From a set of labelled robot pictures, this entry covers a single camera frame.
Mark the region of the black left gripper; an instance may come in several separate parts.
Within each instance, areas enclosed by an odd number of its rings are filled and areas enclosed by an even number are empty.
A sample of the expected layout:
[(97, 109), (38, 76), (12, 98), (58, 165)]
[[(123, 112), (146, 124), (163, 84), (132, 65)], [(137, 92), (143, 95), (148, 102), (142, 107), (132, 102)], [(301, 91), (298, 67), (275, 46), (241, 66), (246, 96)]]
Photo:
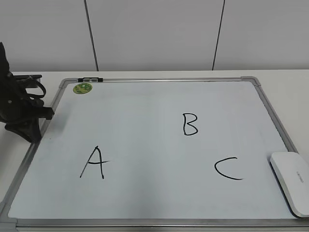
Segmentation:
[(44, 94), (30, 94), (27, 88), (18, 84), (10, 71), (3, 43), (0, 44), (0, 121), (5, 129), (24, 138), (30, 143), (42, 139), (39, 119), (52, 120), (54, 111), (44, 107)]

